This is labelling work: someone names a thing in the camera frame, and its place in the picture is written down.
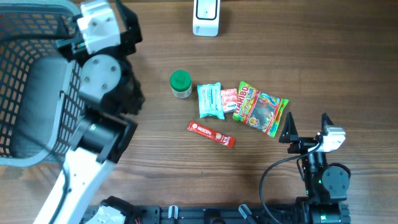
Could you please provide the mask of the teal wet wipes pack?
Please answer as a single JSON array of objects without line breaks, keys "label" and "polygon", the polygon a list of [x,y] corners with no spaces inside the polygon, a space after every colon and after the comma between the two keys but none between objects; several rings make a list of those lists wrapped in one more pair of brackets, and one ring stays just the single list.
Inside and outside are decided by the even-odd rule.
[{"label": "teal wet wipes pack", "polygon": [[221,100],[221,83],[197,85],[200,118],[216,116],[224,119]]}]

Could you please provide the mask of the red chocolate bar wrapper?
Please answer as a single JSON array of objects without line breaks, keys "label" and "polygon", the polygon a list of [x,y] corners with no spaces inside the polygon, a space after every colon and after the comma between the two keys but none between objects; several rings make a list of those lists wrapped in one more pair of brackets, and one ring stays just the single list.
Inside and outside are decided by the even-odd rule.
[{"label": "red chocolate bar wrapper", "polygon": [[195,121],[191,121],[187,127],[187,129],[191,132],[200,134],[208,139],[211,139],[215,142],[218,142],[226,147],[232,148],[235,144],[236,139],[232,136],[228,136],[221,132],[210,129],[206,126],[200,125]]}]

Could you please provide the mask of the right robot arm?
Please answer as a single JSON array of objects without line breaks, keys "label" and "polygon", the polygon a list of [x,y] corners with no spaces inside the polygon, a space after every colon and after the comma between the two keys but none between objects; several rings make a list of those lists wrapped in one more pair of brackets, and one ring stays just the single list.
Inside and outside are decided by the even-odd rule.
[{"label": "right robot arm", "polygon": [[291,112],[287,113],[279,138],[289,143],[289,154],[297,154],[297,166],[304,181],[306,196],[296,198],[295,223],[349,223],[347,199],[351,171],[340,163],[327,163],[326,155],[337,150],[346,139],[341,126],[322,114],[322,130],[314,137],[300,137]]}]

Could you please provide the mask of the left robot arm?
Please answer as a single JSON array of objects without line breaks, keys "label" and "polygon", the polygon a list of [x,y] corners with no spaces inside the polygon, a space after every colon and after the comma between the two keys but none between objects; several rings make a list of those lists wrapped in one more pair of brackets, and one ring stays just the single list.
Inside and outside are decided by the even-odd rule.
[{"label": "left robot arm", "polygon": [[96,191],[127,149],[144,103],[128,56],[142,41],[136,13],[121,1],[86,1],[73,18],[78,33],[57,41],[58,52],[80,67],[78,118],[61,173],[36,223],[78,223]]}]

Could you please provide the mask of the green-lidded Knorr jar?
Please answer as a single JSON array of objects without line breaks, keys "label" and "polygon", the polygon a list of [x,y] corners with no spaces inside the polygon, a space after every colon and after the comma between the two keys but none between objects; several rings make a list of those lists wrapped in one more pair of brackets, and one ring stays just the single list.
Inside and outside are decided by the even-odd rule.
[{"label": "green-lidded Knorr jar", "polygon": [[172,93],[177,98],[186,98],[192,92],[192,79],[188,72],[177,70],[170,77]]}]

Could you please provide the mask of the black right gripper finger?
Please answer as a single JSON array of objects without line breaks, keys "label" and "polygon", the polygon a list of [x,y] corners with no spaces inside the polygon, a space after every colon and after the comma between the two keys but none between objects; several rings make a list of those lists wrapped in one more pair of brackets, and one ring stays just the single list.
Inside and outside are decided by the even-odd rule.
[{"label": "black right gripper finger", "polygon": [[287,113],[285,124],[281,132],[279,142],[280,143],[293,143],[298,142],[299,136],[295,126],[294,118],[291,112]]},{"label": "black right gripper finger", "polygon": [[333,127],[334,124],[329,118],[329,116],[326,113],[322,114],[322,120],[321,120],[321,125],[322,125],[322,132],[325,133],[327,129],[331,126]]}]

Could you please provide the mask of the small red-white snack packet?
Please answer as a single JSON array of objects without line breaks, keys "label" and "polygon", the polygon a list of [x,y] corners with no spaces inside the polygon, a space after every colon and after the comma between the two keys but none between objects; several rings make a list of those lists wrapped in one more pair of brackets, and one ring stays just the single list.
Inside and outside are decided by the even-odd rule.
[{"label": "small red-white snack packet", "polygon": [[223,112],[234,112],[238,102],[238,92],[236,88],[221,90],[221,100],[223,104]]}]

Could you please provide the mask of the Haribo gummy candy bag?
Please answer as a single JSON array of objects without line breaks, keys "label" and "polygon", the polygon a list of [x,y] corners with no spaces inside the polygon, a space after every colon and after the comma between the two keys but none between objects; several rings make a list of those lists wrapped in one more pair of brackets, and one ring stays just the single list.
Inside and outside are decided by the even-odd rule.
[{"label": "Haribo gummy candy bag", "polygon": [[279,127],[280,117],[288,103],[289,100],[286,98],[270,96],[241,81],[233,119],[274,138]]}]

